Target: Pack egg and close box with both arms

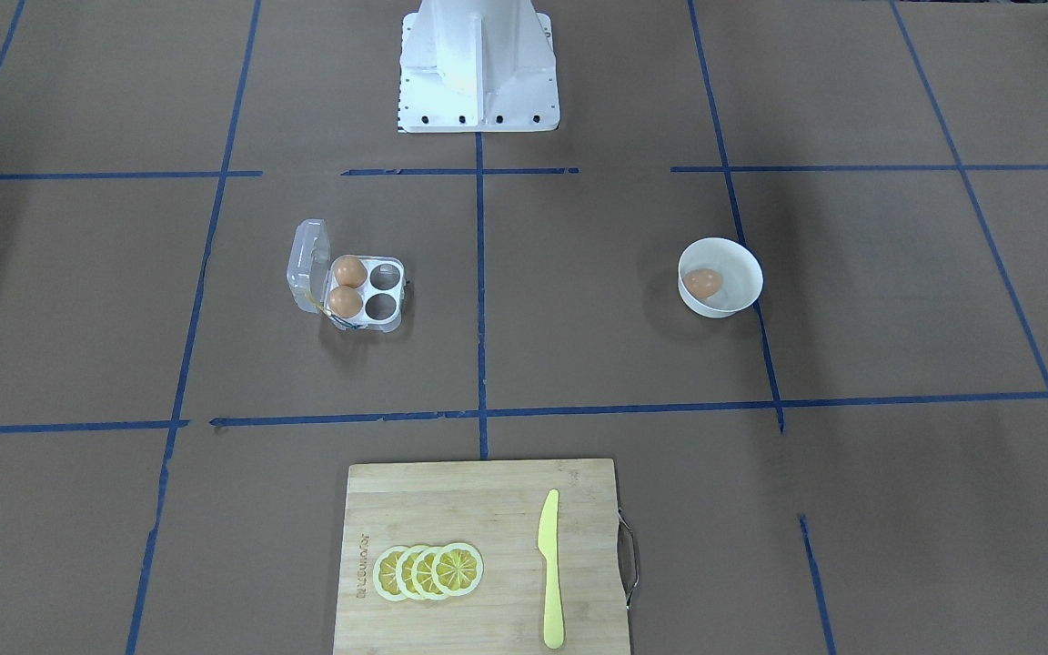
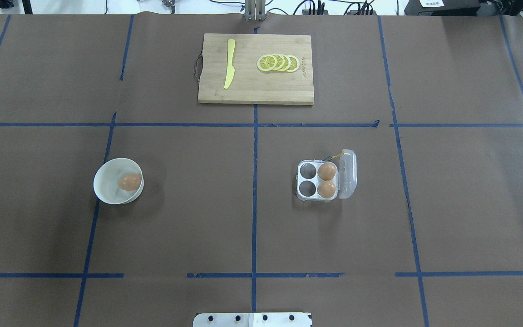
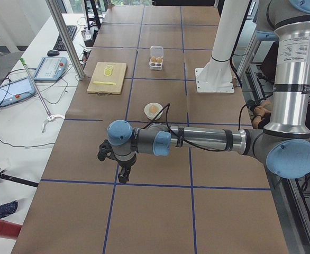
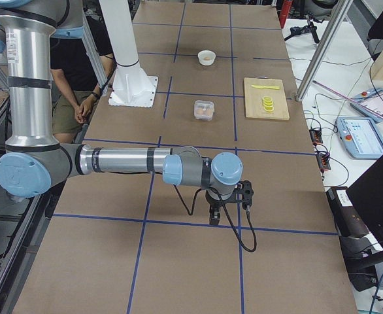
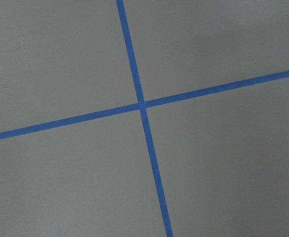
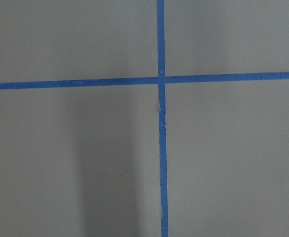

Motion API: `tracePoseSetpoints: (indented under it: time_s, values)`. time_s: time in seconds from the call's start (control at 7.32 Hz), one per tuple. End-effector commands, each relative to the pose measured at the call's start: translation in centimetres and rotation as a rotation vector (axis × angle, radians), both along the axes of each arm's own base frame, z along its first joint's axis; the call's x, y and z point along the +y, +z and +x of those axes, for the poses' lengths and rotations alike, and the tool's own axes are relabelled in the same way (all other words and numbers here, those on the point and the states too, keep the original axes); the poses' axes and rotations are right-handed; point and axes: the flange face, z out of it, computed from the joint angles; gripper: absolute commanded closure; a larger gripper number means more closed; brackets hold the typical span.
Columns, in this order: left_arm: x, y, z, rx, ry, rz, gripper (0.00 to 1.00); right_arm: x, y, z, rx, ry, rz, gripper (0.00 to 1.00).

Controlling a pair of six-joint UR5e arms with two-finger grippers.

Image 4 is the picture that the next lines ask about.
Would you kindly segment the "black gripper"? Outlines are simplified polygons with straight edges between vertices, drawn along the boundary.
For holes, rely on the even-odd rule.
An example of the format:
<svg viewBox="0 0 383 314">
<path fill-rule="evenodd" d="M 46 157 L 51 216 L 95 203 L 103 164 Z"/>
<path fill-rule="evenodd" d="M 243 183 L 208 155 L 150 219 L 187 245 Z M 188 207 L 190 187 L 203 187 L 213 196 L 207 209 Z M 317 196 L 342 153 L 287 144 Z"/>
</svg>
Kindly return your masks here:
<svg viewBox="0 0 383 314">
<path fill-rule="evenodd" d="M 209 224 L 219 225 L 221 208 L 225 205 L 225 201 L 222 198 L 219 198 L 218 195 L 211 196 L 209 192 L 206 192 L 205 197 L 209 203 Z"/>
</svg>

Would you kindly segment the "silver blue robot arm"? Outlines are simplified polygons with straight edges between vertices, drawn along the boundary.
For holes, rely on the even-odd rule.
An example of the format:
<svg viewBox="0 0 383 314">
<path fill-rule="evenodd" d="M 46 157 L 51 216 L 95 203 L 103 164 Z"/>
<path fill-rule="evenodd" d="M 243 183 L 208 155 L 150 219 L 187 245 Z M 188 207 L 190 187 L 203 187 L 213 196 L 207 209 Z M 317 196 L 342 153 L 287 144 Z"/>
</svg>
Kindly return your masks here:
<svg viewBox="0 0 383 314">
<path fill-rule="evenodd" d="M 61 144 L 52 134 L 50 38 L 81 38 L 81 1 L 0 1 L 5 28 L 12 135 L 0 158 L 0 185 L 32 198 L 69 177 L 90 173 L 158 173 L 173 186 L 196 186 L 206 193 L 209 222 L 217 225 L 229 203 L 249 209 L 252 190 L 241 179 L 238 156 L 213 158 L 193 147 L 93 148 Z"/>
</svg>

